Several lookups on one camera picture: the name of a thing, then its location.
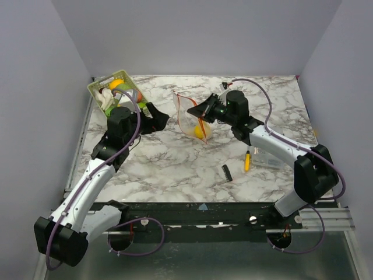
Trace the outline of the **clear zip top bag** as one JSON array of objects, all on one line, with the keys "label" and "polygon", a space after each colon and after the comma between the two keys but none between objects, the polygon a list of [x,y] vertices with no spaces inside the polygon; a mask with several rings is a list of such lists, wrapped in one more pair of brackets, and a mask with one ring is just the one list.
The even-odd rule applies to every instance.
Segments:
[{"label": "clear zip top bag", "polygon": [[[173,102],[175,105],[175,109],[177,112],[177,122],[180,130],[188,137],[197,139],[199,141],[202,141],[203,143],[207,144],[207,141],[212,136],[212,129],[210,125],[204,121],[202,121],[200,118],[197,118],[195,116],[190,115],[187,113],[187,109],[194,107],[197,105],[196,101],[192,99],[191,97],[183,96],[179,93],[176,93],[173,91]],[[204,125],[207,125],[210,130],[210,134],[207,138],[199,139],[194,134],[194,128],[196,125],[199,125],[203,127]]]}]

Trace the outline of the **yellow toy lemon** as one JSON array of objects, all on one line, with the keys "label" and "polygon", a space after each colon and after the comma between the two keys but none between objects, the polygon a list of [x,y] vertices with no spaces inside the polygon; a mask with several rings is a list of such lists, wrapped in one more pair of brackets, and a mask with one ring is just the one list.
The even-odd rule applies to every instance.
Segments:
[{"label": "yellow toy lemon", "polygon": [[203,127],[196,125],[194,128],[194,134],[199,139],[207,138],[210,134],[209,127],[207,125],[204,125]]}]

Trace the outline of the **green toy vegetable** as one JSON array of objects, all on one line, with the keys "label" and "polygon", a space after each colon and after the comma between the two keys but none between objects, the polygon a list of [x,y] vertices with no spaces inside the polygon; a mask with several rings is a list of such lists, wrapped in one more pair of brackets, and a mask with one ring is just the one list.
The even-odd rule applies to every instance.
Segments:
[{"label": "green toy vegetable", "polygon": [[110,116],[111,111],[112,111],[113,109],[114,109],[113,107],[110,107],[110,108],[108,108],[108,109],[104,112],[104,114],[105,114],[105,116],[106,116],[107,118]]}]

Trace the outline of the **white toy garlic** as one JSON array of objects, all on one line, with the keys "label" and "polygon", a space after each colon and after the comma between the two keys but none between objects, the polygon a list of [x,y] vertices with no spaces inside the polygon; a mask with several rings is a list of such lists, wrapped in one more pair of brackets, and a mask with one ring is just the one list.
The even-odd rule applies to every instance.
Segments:
[{"label": "white toy garlic", "polygon": [[100,108],[103,111],[107,111],[111,107],[116,107],[118,104],[118,100],[115,98],[117,93],[113,93],[109,88],[104,88],[101,92],[95,89],[94,95],[96,100],[101,103]]}]

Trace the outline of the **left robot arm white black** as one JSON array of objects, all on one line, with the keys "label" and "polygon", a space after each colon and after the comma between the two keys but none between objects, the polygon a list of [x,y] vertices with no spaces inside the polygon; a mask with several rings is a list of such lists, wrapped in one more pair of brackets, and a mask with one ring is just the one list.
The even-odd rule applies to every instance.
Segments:
[{"label": "left robot arm white black", "polygon": [[47,269],[53,271],[51,259],[76,266],[88,245],[107,229],[133,229],[137,219],[128,216],[129,207],[111,200],[92,216],[88,212],[97,196],[116,174],[129,155],[129,146],[140,135],[165,129],[169,115],[146,103],[151,116],[139,108],[116,107],[107,118],[107,130],[94,147],[84,175],[73,191],[49,218],[39,217],[34,224],[37,247],[45,255]]}]

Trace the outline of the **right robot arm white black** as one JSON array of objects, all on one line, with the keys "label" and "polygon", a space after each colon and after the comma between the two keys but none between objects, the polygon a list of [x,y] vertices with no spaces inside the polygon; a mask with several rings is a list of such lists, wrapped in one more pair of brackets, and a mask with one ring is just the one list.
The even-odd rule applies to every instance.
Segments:
[{"label": "right robot arm white black", "polygon": [[288,224],[291,214],[313,204],[339,182],[325,146],[302,146],[288,138],[279,139],[250,115],[248,100],[239,90],[229,91],[225,101],[211,94],[187,112],[207,123],[220,121],[230,125],[239,141],[269,152],[294,170],[293,190],[277,200],[268,214],[269,224],[276,229]]}]

